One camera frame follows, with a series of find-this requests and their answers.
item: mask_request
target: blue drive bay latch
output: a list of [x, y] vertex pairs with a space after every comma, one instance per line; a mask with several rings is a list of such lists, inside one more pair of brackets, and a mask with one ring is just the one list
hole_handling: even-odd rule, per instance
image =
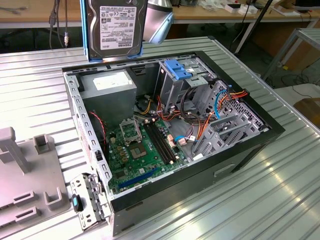
[[192, 74], [187, 72], [184, 66], [175, 59], [165, 60], [164, 64], [177, 80], [188, 79], [192, 77]]

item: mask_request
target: motherboard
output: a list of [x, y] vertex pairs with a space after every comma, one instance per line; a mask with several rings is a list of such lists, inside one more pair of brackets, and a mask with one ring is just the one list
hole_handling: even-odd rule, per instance
[[[188, 163], [180, 146], [170, 141], [171, 134], [159, 119], [152, 123], [127, 122], [106, 133], [112, 179], [109, 187], [118, 194]], [[137, 141], [128, 142], [138, 135]]]

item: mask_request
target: barcode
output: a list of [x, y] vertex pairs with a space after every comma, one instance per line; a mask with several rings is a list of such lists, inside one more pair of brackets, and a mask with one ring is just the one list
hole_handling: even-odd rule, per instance
[[117, 39], [115, 38], [102, 38], [103, 43], [108, 43], [108, 42], [116, 42]]

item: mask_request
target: hard drive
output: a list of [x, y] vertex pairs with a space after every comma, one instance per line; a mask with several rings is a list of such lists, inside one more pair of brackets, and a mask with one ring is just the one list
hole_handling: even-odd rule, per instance
[[81, 0], [82, 35], [89, 61], [141, 53], [148, 0]]

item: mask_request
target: computer case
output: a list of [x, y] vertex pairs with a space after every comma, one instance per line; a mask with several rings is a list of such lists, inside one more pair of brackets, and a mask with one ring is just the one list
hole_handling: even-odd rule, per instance
[[[89, 112], [94, 111], [97, 116], [103, 116], [103, 109], [109, 111], [113, 106], [108, 105], [108, 101], [99, 100], [98, 106], [95, 107], [92, 102], [86, 104], [84, 97], [87, 91], [85, 86], [88, 85], [85, 81], [92, 82], [97, 76], [101, 78], [104, 74], [107, 76], [114, 71], [123, 71], [126, 79], [132, 81], [136, 87], [136, 99], [141, 96], [152, 99], [155, 106], [157, 99], [161, 101], [155, 110], [149, 111], [151, 117], [147, 121], [140, 119], [137, 122], [139, 118], [133, 119], [134, 116], [131, 116], [132, 118], [128, 119], [128, 116], [124, 116], [124, 122], [132, 121], [136, 131], [156, 142], [151, 141], [147, 144], [144, 142], [145, 138], [141, 137], [123, 144], [123, 150], [118, 146], [124, 157], [128, 155], [124, 163], [126, 176], [121, 171], [119, 179], [127, 180], [127, 175], [131, 174], [130, 167], [133, 168], [130, 164], [133, 164], [134, 160], [137, 161], [132, 157], [132, 152], [129, 153], [132, 144], [144, 144], [147, 155], [143, 159], [153, 156], [155, 149], [161, 150], [156, 145], [164, 141], [161, 140], [159, 143], [156, 137], [148, 136], [148, 127], [156, 131], [155, 136], [158, 136], [156, 128], [161, 129], [167, 143], [164, 147], [172, 150], [171, 153], [176, 158], [163, 165], [160, 162], [152, 168], [144, 167], [139, 179], [144, 178], [145, 174], [148, 174], [148, 178], [138, 182], [135, 182], [137, 177], [130, 182], [119, 180], [118, 185], [113, 183], [118, 179], [120, 172], [113, 169], [116, 164], [112, 159], [117, 148], [112, 148], [110, 144], [111, 141], [115, 142], [115, 139], [112, 139], [115, 137], [116, 141], [123, 141], [117, 135], [123, 129], [120, 131], [111, 126], [111, 129], [107, 130], [111, 132], [105, 134], [110, 146], [109, 151], [107, 150], [109, 156], [106, 156], [106, 150], [103, 149], [105, 146], [101, 145], [103, 141], [99, 141], [95, 134], [97, 129], [92, 124]], [[74, 207], [79, 212], [83, 230], [107, 222], [112, 227], [113, 235], [117, 235], [245, 167], [265, 146], [285, 131], [250, 97], [248, 91], [242, 89], [202, 51], [67, 67], [63, 68], [63, 76], [71, 113], [87, 156], [87, 163], [93, 169], [92, 172], [84, 173], [71, 182], [74, 193], [72, 198], [78, 200], [81, 205], [80, 208], [78, 205]], [[231, 100], [234, 93], [243, 93], [245, 96]], [[224, 105], [215, 112], [216, 102], [221, 101], [223, 96], [230, 100], [225, 100]], [[176, 138], [191, 126], [185, 120], [188, 116], [179, 116], [182, 115], [181, 102], [184, 101], [187, 115], [197, 115], [201, 121], [202, 118], [207, 119], [212, 115], [212, 119], [208, 121], [201, 137], [193, 143], [180, 145], [178, 140], [171, 140], [170, 136]], [[136, 103], [137, 100], [131, 102], [130, 107], [134, 107]], [[141, 111], [140, 115], [137, 111], [139, 110], [135, 106], [134, 114], [142, 118]], [[160, 117], [173, 116], [178, 111], [178, 116], [171, 121], [162, 120]], [[107, 118], [112, 117], [110, 114], [101, 117], [102, 122], [107, 122]], [[196, 135], [196, 124], [193, 128], [193, 135]]]

